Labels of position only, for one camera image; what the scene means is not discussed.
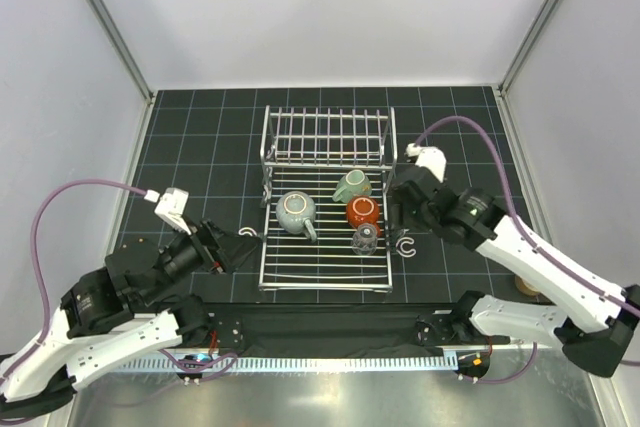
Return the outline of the clear glass mug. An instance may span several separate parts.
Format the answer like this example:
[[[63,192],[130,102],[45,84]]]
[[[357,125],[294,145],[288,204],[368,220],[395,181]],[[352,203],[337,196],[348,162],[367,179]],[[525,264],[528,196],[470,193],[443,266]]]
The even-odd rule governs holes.
[[[281,196],[276,204],[276,219],[286,232],[303,235],[310,242],[317,241],[316,205],[306,193],[290,191]]]

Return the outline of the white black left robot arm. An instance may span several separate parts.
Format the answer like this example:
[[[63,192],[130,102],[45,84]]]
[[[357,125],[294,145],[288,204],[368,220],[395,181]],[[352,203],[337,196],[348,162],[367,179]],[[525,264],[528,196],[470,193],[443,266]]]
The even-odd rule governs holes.
[[[2,357],[2,424],[67,405],[129,360],[206,344],[214,322],[204,301],[194,294],[172,299],[170,290],[197,270],[234,272],[260,243],[204,220],[164,247],[140,239],[111,253],[61,298],[47,328]]]

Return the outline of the mint green ceramic mug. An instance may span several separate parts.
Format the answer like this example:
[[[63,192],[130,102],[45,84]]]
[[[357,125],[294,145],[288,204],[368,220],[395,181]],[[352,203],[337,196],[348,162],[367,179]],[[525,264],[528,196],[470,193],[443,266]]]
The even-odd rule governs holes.
[[[357,196],[369,196],[372,185],[367,175],[360,169],[346,173],[337,183],[332,200],[336,203],[349,203]]]

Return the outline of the cream brown ceramic cup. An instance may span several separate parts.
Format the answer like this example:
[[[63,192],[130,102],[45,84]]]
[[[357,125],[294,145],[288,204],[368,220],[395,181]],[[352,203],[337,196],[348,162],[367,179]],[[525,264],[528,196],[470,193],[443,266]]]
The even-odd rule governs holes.
[[[524,279],[516,276],[515,279],[516,288],[523,294],[529,297],[536,297],[540,294],[540,291],[534,286],[527,283]]]

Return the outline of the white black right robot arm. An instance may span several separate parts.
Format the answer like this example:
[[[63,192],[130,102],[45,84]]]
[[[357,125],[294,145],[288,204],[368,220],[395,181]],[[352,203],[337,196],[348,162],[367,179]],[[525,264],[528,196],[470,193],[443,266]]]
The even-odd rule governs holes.
[[[411,166],[389,188],[393,227],[430,231],[501,264],[532,284],[549,306],[468,293],[450,319],[452,335],[473,343],[483,334],[560,349],[582,370],[613,376],[639,324],[639,287],[588,271],[540,238],[499,199],[477,188],[457,193],[429,169]]]

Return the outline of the small clear shot glass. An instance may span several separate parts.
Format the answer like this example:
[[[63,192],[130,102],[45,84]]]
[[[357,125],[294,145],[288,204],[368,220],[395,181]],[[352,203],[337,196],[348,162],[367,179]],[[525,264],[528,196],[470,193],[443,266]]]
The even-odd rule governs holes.
[[[377,243],[377,228],[372,224],[363,223],[356,228],[352,237],[351,247],[358,256],[370,256],[376,251]]]

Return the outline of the orange brown ceramic mug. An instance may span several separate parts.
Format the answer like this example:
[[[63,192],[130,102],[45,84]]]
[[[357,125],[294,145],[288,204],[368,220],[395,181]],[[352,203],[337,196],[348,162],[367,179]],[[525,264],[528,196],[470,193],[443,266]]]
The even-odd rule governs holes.
[[[363,224],[370,224],[376,231],[377,236],[380,236],[381,228],[378,225],[379,218],[379,204],[369,196],[355,196],[346,206],[347,222],[354,229],[357,229]]]

